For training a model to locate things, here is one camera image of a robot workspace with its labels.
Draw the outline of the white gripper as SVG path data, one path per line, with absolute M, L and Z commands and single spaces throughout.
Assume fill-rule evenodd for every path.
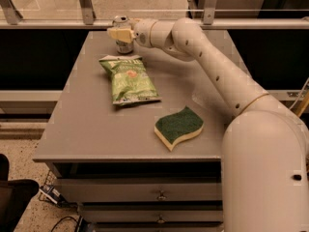
M 135 25 L 133 31 L 129 28 L 109 28 L 107 34 L 114 40 L 130 44 L 136 40 L 140 46 L 152 48 L 151 32 L 156 24 L 155 19 L 151 18 L 131 18 L 129 20 L 131 25 Z

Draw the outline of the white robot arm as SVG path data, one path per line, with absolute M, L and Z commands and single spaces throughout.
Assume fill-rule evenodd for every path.
M 111 38 L 192 57 L 232 110 L 222 142 L 224 232 L 309 232 L 308 129 L 189 18 L 141 19 Z

